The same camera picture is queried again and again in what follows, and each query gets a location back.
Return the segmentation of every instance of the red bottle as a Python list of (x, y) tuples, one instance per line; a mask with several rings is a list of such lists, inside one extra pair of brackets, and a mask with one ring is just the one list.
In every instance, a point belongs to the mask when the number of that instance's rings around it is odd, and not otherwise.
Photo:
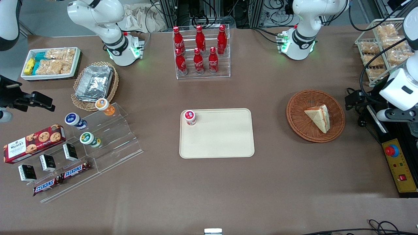
[(173, 27), (173, 32), (174, 32), (174, 46), (176, 47), (175, 49), (180, 49), (181, 53), (184, 55), (186, 49), (184, 48), (183, 36), (180, 34), (180, 30), (178, 29), (177, 26)]
[(199, 48), (194, 49), (193, 61), (194, 61), (194, 68), (196, 69), (196, 73), (199, 75), (205, 73), (205, 69), (203, 67), (203, 58), (202, 58), (202, 55), (200, 54)]
[(202, 33), (202, 26), (196, 26), (196, 47), (200, 50), (202, 54), (206, 53), (206, 39), (205, 35)]
[(187, 75), (188, 69), (186, 67), (186, 60), (181, 54), (180, 49), (176, 49), (176, 65), (178, 68), (178, 74), (181, 76)]
[(217, 73), (219, 70), (218, 55), (216, 55), (216, 48), (213, 46), (210, 48), (209, 55), (209, 72), (211, 74)]
[(225, 25), (219, 26), (218, 34), (218, 54), (223, 55), (227, 48), (227, 35), (225, 34)]

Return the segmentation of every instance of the sandwich wedge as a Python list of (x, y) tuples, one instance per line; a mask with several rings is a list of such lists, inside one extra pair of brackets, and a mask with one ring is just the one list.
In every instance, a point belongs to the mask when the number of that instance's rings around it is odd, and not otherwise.
[(326, 133), (330, 129), (329, 114), (326, 105), (308, 108), (305, 110), (305, 113), (323, 133)]

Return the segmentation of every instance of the walkers cookie box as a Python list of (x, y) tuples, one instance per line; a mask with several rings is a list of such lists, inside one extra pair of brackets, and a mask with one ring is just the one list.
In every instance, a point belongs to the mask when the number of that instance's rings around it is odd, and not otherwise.
[(65, 141), (64, 129), (55, 124), (3, 147), (4, 162), (15, 164)]

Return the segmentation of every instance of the wicker basket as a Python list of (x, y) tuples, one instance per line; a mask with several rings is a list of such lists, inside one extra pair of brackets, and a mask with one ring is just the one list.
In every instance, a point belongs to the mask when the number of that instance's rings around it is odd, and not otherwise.
[[(112, 76), (112, 84), (109, 87), (109, 94), (107, 96), (107, 100), (109, 101), (109, 103), (111, 103), (110, 101), (113, 99), (113, 97), (115, 96), (116, 93), (116, 89), (117, 89), (117, 85), (119, 84), (119, 76), (116, 72), (116, 69), (113, 65), (107, 63), (107, 62), (95, 62), (92, 63), (91, 65), (96, 65), (96, 66), (109, 66), (113, 69), (113, 76)], [(76, 81), (74, 82), (74, 91), (77, 90), (77, 87), (80, 83), (80, 79), (84, 74), (84, 70), (78, 75)], [(71, 95), (71, 100), (73, 101), (73, 104), (81, 109), (90, 111), (90, 112), (94, 112), (97, 111), (96, 106), (94, 105), (94, 102), (86, 102), (86, 101), (81, 101), (79, 99), (77, 99), (76, 94), (72, 94)]]
[[(331, 124), (326, 134), (322, 133), (304, 112), (310, 107), (323, 104), (328, 108)], [(316, 143), (325, 143), (337, 138), (345, 126), (344, 111), (339, 103), (331, 95), (320, 90), (307, 89), (294, 94), (287, 104), (286, 117), (298, 135)]]

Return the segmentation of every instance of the brown table surface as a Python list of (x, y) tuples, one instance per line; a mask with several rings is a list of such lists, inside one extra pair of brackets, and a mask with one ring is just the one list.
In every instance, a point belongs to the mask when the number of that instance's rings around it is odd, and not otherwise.
[[(143, 60), (116, 67), (114, 101), (128, 112), (144, 153), (48, 204), (31, 197), (16, 168), (0, 164), (1, 234), (202, 234), (220, 227), (226, 235), (291, 235), (368, 227), (366, 219), (418, 232), (417, 199), (398, 198), (381, 147), (357, 126), (353, 110), (345, 112), (344, 132), (325, 144), (300, 138), (286, 120), (286, 104), (300, 90), (323, 90), (343, 106), (345, 88), (358, 89), (358, 36), (351, 26), (323, 27), (311, 55), (292, 61), (256, 32), (234, 29), (229, 79), (179, 81), (171, 33), (153, 34)], [(30, 49), (62, 46), (81, 49), (81, 68), (112, 63), (96, 36), (29, 37)], [(69, 112), (89, 114), (71, 102), (74, 80), (20, 82), (24, 91), (52, 97), (56, 111), (12, 110), (14, 120), (0, 125), (2, 144), (63, 124)], [(183, 110), (241, 107), (252, 113), (254, 156), (179, 156)]]

